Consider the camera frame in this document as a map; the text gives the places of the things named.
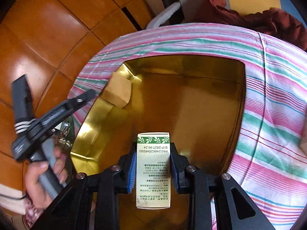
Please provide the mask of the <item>person left hand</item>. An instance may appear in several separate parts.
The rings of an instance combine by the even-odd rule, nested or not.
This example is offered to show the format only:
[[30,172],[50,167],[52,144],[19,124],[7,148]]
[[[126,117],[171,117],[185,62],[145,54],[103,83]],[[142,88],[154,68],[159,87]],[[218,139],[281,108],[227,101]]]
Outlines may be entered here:
[[46,209],[61,193],[68,178],[66,155],[59,147],[47,150],[39,148],[29,157],[31,164],[26,173],[26,191],[34,206]]

